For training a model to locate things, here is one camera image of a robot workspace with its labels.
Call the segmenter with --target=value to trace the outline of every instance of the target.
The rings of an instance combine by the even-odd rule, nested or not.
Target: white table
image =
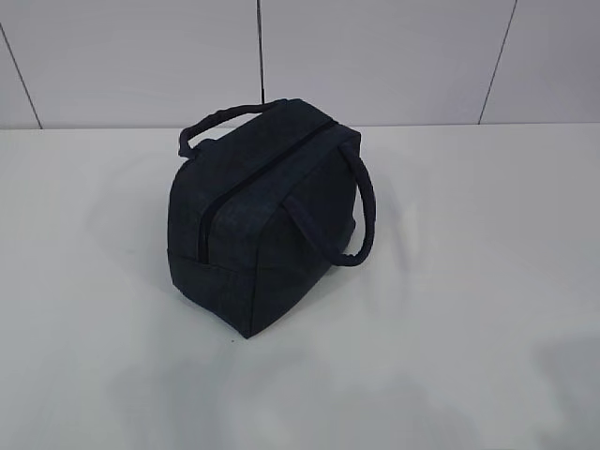
[[[0,448],[600,448],[600,126],[361,131],[372,256],[251,340],[171,285],[177,130],[0,132]]]

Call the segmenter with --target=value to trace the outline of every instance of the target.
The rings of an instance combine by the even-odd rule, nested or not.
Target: white tile wall
[[[519,0],[483,122],[599,122],[599,23],[598,0]]]
[[[0,35],[0,129],[37,127],[36,117]]]
[[[269,98],[353,125],[476,123],[513,0],[262,0]]]
[[[2,0],[0,17],[45,128],[180,127],[260,101],[250,0]]]

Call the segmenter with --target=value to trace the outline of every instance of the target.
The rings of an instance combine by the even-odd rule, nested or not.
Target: bag strap
[[[264,113],[271,108],[275,108],[278,104],[286,100],[280,99],[264,103],[263,105],[241,105],[234,106],[227,110],[219,110],[213,114],[207,115],[203,120],[198,122],[196,125],[184,128],[179,135],[179,156],[183,158],[193,158],[195,156],[194,151],[189,147],[189,140],[195,138],[206,130],[216,127],[217,125],[227,122],[228,120],[234,119],[244,114],[258,114]]]
[[[283,202],[283,206],[309,243],[318,249],[327,261],[333,265],[350,267],[363,263],[373,247],[373,241],[375,240],[375,192],[363,160],[354,153],[348,144],[342,144],[339,151],[348,161],[363,202],[365,238],[358,253],[355,255],[340,253],[338,248],[327,239],[323,229],[316,223],[307,209],[294,196],[289,196]]]

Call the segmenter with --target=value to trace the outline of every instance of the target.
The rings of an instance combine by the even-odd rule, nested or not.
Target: zipper
[[[248,178],[240,181],[237,185],[233,186],[227,192],[216,197],[206,208],[202,218],[200,219],[200,231],[198,239],[198,260],[200,263],[208,264],[208,238],[210,237],[210,230],[213,225],[213,220],[217,215],[218,210],[225,204],[231,197],[241,191],[243,188],[248,187],[261,176],[267,172],[273,170],[278,164],[283,162],[285,159],[293,155],[300,147],[308,143],[308,141],[314,139],[318,134],[323,133],[327,129],[333,127],[337,122],[330,120],[325,124],[321,125],[317,129],[311,131],[307,136],[302,138],[300,141],[292,145],[285,152],[281,153],[277,157],[273,158],[267,164],[262,166],[258,171],[251,174]]]

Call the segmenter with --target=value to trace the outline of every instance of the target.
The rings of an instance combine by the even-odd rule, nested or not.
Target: fabric
[[[188,141],[244,113],[218,140]],[[189,158],[172,183],[168,257],[183,295],[249,338],[285,314],[332,263],[358,265],[374,238],[375,197],[360,134],[300,99],[212,114],[180,136]],[[364,245],[340,252],[360,187]]]

